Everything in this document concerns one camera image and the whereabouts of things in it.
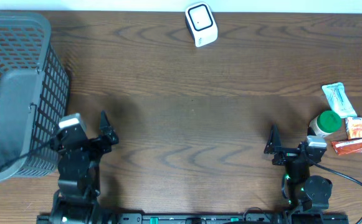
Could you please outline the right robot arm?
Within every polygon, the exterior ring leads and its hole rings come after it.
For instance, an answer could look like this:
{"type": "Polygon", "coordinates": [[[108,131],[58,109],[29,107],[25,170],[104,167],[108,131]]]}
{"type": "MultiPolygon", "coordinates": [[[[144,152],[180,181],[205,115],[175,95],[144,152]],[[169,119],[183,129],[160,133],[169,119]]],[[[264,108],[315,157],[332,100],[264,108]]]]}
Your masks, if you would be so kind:
{"type": "Polygon", "coordinates": [[[284,166],[282,194],[290,208],[283,212],[278,223],[323,223],[322,213],[329,208],[332,182],[319,175],[311,175],[310,168],[321,161],[326,152],[323,137],[308,135],[295,148],[283,147],[276,125],[270,130],[264,149],[274,156],[275,166],[284,166]]]}

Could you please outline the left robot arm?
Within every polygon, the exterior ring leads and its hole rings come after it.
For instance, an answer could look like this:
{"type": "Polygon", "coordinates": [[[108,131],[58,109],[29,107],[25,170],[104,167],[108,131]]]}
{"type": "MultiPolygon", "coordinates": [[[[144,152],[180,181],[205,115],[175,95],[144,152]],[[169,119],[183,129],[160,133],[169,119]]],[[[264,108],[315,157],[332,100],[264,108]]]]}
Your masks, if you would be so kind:
{"type": "Polygon", "coordinates": [[[100,113],[99,130],[95,138],[88,138],[86,125],[79,113],[63,117],[50,148],[59,156],[59,189],[48,223],[110,222],[110,215],[98,203],[100,190],[100,161],[112,151],[119,138],[111,126],[106,112],[100,113]]]}

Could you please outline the light blue wipes pack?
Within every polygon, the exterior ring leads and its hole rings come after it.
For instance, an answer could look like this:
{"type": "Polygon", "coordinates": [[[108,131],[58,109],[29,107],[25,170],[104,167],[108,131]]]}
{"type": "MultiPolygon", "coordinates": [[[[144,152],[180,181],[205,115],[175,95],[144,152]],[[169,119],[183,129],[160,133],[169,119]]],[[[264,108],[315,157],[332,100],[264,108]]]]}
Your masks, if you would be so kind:
{"type": "Polygon", "coordinates": [[[323,85],[322,90],[332,111],[340,118],[357,117],[357,113],[348,99],[342,82],[323,85]]]}

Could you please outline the small orange carton box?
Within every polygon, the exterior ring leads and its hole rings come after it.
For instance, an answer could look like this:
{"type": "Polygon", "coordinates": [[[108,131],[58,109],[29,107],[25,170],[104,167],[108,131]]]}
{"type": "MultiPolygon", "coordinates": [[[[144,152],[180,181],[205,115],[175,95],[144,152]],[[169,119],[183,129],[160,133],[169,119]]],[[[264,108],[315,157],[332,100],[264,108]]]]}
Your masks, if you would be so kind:
{"type": "Polygon", "coordinates": [[[345,119],[346,133],[349,140],[362,138],[362,118],[347,117],[345,119]]]}

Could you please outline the green lid jar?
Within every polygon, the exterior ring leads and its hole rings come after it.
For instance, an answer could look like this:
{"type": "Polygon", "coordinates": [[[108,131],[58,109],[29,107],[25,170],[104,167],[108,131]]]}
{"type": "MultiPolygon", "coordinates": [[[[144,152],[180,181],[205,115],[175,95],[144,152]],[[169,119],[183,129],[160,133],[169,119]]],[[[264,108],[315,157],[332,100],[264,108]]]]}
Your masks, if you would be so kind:
{"type": "Polygon", "coordinates": [[[313,118],[308,127],[313,128],[316,136],[323,138],[337,132],[342,125],[340,116],[332,110],[324,111],[313,118]]]}

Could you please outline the red Top snack bar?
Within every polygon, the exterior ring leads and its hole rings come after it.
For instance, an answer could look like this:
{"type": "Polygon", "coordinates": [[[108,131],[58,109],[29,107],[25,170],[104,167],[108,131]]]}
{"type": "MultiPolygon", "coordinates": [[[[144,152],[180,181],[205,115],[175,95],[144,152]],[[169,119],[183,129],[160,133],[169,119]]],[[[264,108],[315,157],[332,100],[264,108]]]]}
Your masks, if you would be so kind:
{"type": "Polygon", "coordinates": [[[332,141],[331,145],[339,156],[345,154],[362,153],[362,139],[332,141]]]}

